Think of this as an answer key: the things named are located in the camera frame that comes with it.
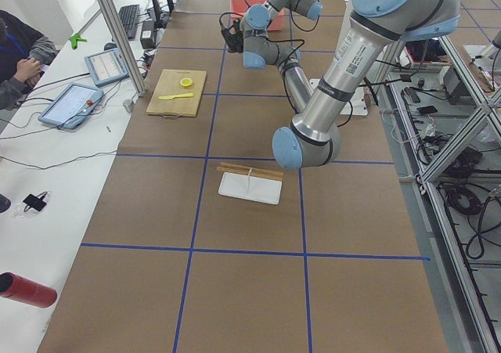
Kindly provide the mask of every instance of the wooden cutting board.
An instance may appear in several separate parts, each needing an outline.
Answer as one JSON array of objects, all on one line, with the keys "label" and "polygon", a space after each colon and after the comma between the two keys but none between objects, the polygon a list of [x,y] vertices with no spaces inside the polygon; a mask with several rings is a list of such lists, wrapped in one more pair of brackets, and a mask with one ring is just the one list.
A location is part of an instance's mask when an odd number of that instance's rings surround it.
[{"label": "wooden cutting board", "polygon": [[[207,71],[200,70],[169,70],[164,69],[160,75],[150,104],[146,109],[149,115],[172,115],[183,117],[195,117],[200,105],[202,91],[204,90]],[[190,77],[193,84],[182,87],[179,82],[184,77]],[[193,93],[193,97],[177,98],[173,100],[160,100],[158,96],[177,95],[181,93]]]}]

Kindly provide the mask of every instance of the person's hand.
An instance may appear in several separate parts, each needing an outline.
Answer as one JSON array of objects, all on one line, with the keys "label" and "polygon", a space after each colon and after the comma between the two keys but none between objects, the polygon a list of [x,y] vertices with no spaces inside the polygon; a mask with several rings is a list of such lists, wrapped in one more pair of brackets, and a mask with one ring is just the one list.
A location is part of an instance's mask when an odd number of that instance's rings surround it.
[{"label": "person's hand", "polygon": [[14,74],[14,78],[24,83],[31,77],[40,75],[41,64],[33,58],[21,59],[17,63],[17,72]]},{"label": "person's hand", "polygon": [[30,87],[34,87],[38,81],[40,80],[41,76],[40,76],[40,73],[36,74],[34,77],[30,77],[26,83],[30,86]]}]

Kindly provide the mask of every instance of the computer mouse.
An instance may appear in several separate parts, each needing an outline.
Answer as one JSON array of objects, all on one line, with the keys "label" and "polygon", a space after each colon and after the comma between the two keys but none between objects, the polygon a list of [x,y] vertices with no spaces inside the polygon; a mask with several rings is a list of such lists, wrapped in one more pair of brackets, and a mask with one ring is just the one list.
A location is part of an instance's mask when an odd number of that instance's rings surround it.
[{"label": "computer mouse", "polygon": [[113,49],[113,48],[116,48],[116,47],[117,47],[117,44],[115,44],[114,42],[107,42],[104,45],[104,50],[110,50],[110,49]]}]

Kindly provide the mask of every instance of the yellow knife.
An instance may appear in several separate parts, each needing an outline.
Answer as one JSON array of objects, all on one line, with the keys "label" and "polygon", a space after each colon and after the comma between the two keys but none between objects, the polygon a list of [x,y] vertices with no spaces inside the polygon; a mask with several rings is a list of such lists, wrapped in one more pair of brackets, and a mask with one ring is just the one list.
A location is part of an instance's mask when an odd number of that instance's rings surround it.
[{"label": "yellow knife", "polygon": [[193,97],[193,93],[182,93],[179,95],[167,95],[167,96],[158,96],[160,100],[172,100],[177,99],[178,97]]}]

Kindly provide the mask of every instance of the yellow ring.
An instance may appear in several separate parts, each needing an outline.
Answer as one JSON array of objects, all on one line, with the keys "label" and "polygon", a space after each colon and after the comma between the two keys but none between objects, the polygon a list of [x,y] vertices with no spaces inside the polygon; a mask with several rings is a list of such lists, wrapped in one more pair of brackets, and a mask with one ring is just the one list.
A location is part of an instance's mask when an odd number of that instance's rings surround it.
[{"label": "yellow ring", "polygon": [[184,88],[188,88],[190,85],[193,84],[193,80],[190,77],[184,77],[183,79],[181,79],[179,84]]}]

